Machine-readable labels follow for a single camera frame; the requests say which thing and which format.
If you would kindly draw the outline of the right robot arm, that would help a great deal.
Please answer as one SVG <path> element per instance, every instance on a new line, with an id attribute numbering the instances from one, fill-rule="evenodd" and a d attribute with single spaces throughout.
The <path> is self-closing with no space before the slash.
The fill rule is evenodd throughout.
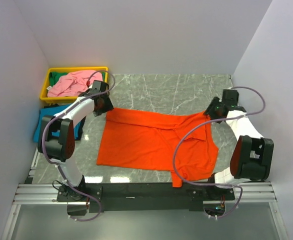
<path id="1" fill-rule="evenodd" d="M 224 89 L 222 98 L 214 97 L 204 112 L 215 123 L 226 122 L 237 140 L 229 167 L 213 173 L 207 181 L 206 195 L 212 200 L 222 199 L 232 187 L 246 181 L 264 181 L 270 174 L 274 142 L 256 130 L 238 101 L 236 89 Z"/>

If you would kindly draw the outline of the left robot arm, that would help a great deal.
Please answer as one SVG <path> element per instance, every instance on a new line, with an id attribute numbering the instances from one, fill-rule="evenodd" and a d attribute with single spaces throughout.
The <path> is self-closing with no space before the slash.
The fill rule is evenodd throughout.
<path id="1" fill-rule="evenodd" d="M 92 113 L 97 117 L 114 108 L 109 97 L 112 88 L 104 81 L 94 80 L 66 109 L 41 119 L 37 149 L 61 174 L 62 192 L 75 201 L 83 200 L 87 189 L 85 177 L 72 159 L 76 145 L 74 128 L 87 115 Z"/>

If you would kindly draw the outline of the orange t-shirt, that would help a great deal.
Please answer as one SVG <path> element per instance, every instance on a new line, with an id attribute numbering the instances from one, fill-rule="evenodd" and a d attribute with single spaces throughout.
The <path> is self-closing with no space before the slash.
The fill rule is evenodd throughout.
<path id="1" fill-rule="evenodd" d="M 202 112 L 168 115 L 114 108 L 106 114 L 97 165 L 171 173 L 172 186 L 211 176 L 219 149 Z"/>

